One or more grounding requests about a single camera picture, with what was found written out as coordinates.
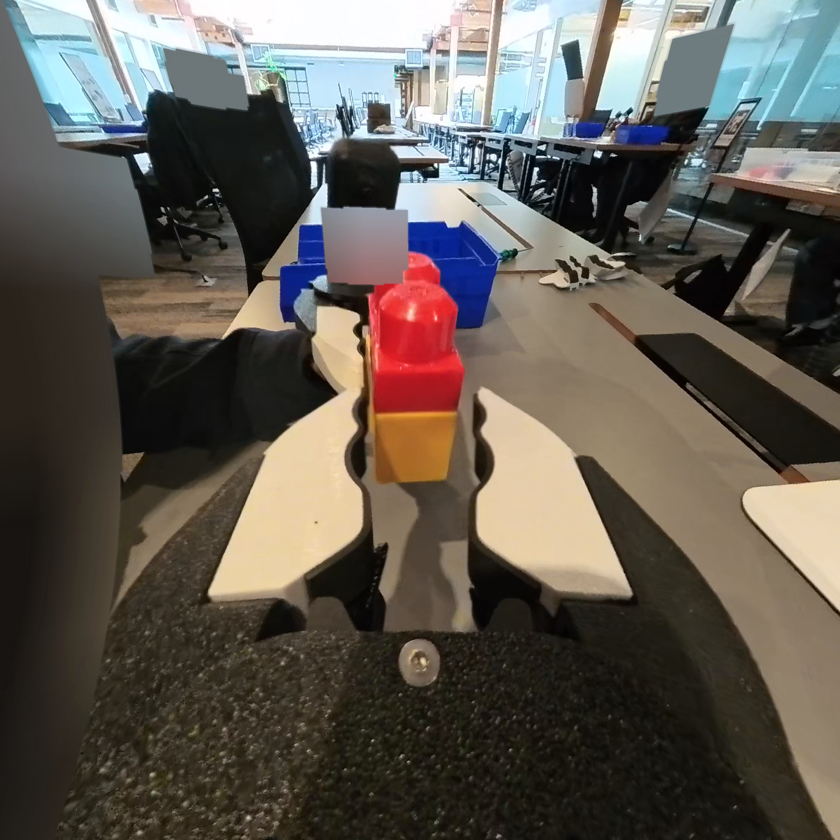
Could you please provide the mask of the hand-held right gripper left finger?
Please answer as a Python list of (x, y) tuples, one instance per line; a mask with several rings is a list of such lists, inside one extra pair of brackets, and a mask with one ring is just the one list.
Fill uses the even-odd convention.
[(263, 455), (208, 587), (214, 605), (279, 602), (305, 616), (343, 604), (361, 631), (384, 622), (386, 546), (374, 541), (360, 388), (294, 423)]

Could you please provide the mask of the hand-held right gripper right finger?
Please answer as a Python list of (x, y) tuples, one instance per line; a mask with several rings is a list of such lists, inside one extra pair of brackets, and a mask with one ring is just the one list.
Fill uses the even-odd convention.
[(523, 604), (546, 629), (570, 603), (632, 606), (631, 582), (572, 447), (486, 386), (474, 394), (472, 431), (467, 571), (476, 627), (488, 628), (504, 602)]

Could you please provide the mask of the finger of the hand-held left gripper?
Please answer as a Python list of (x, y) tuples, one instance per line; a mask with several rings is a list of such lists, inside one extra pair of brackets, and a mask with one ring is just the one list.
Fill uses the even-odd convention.
[(311, 338), (313, 363), (337, 393), (366, 393), (366, 357), (361, 316), (343, 308), (317, 308)]

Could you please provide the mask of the red two-stud block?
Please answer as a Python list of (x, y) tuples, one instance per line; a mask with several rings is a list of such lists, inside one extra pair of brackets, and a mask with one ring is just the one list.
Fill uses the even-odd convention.
[(428, 256), (410, 251), (407, 260), (402, 282), (368, 297), (373, 411), (451, 413), (465, 377), (455, 348), (458, 307)]

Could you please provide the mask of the yellow one-stud block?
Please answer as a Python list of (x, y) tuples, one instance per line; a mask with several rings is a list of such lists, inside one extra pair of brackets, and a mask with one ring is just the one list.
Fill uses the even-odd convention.
[(374, 474), (380, 484), (442, 482), (448, 477), (458, 413), (372, 413)]

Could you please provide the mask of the blue plastic bin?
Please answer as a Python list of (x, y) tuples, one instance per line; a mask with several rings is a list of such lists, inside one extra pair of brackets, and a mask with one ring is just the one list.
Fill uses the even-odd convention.
[[(429, 257), (439, 269), (440, 284), (458, 307), (457, 329), (482, 326), (500, 261), (499, 253), (468, 222), (410, 221), (411, 252)], [(279, 307), (285, 322), (293, 320), (293, 304), (310, 281), (325, 274), (322, 226), (299, 228), (297, 261), (280, 268)]]

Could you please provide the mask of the person's left forearm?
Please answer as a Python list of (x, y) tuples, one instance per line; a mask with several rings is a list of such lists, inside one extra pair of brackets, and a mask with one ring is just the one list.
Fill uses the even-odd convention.
[(223, 339), (123, 338), (112, 322), (109, 331), (124, 455), (272, 441), (337, 395), (295, 329)]

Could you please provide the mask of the black office chair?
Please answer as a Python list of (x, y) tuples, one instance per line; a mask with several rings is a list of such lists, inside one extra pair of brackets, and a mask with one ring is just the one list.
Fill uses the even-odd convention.
[(147, 98), (145, 121), (152, 171), (147, 183), (161, 212), (163, 230), (177, 243), (184, 261), (192, 259), (183, 244), (191, 236), (203, 242), (212, 239), (221, 250), (226, 250), (227, 241), (189, 224), (181, 216), (182, 211), (194, 212), (209, 205), (218, 222), (224, 222), (214, 182), (186, 131), (179, 100), (168, 91), (153, 90)]
[(249, 95), (246, 110), (187, 101), (182, 110), (235, 226), (251, 293), (312, 200), (308, 151), (288, 105), (270, 92)]

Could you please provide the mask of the white black upright device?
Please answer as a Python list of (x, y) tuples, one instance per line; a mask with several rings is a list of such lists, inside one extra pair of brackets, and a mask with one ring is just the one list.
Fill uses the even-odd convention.
[(563, 89), (563, 115), (566, 122), (577, 121), (584, 111), (586, 88), (580, 41), (575, 39), (563, 43), (561, 55), (566, 73)]

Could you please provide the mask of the acrylic sign stand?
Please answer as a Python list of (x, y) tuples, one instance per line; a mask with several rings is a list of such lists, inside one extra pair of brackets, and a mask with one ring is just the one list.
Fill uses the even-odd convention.
[(755, 528), (838, 612), (838, 479), (753, 487), (743, 493), (742, 509)]

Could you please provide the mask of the black floor sign stand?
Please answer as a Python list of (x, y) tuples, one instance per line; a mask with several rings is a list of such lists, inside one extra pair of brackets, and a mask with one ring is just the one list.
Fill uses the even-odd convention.
[[(732, 146), (737, 144), (739, 138), (744, 131), (744, 126), (752, 120), (756, 108), (759, 106), (761, 98), (747, 98), (741, 100), (737, 107), (732, 111), (728, 120), (722, 125), (717, 137), (710, 144), (710, 150), (717, 152), (717, 162), (711, 173), (717, 175), (721, 172)], [(687, 228), (685, 236), (679, 243), (670, 244), (667, 246), (667, 251), (678, 256), (693, 256), (697, 253), (697, 249), (690, 245), (690, 238), (694, 233), (697, 223), (704, 211), (708, 199), (712, 191), (713, 184), (711, 182), (711, 175), (709, 175), (707, 188), (703, 193), (695, 214)]]

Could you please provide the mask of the wooden desk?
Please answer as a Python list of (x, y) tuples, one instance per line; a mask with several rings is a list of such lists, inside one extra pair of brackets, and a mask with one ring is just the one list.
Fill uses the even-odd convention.
[(773, 231), (782, 228), (782, 223), (788, 220), (787, 216), (791, 215), (788, 206), (791, 203), (803, 203), (838, 211), (839, 197), (837, 191), (822, 190), (815, 186), (757, 181), (735, 174), (714, 174), (709, 181), (710, 184), (730, 187), (736, 192), (759, 196), (756, 207), (761, 207), (757, 210), (758, 219), (749, 236), (728, 268), (726, 279), (703, 309), (709, 317), (719, 321), (761, 257)]

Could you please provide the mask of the clear plastic storage box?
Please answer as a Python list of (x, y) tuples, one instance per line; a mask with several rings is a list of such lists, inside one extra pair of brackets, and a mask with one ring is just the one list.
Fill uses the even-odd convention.
[(748, 148), (737, 175), (766, 182), (791, 182), (839, 189), (839, 152)]

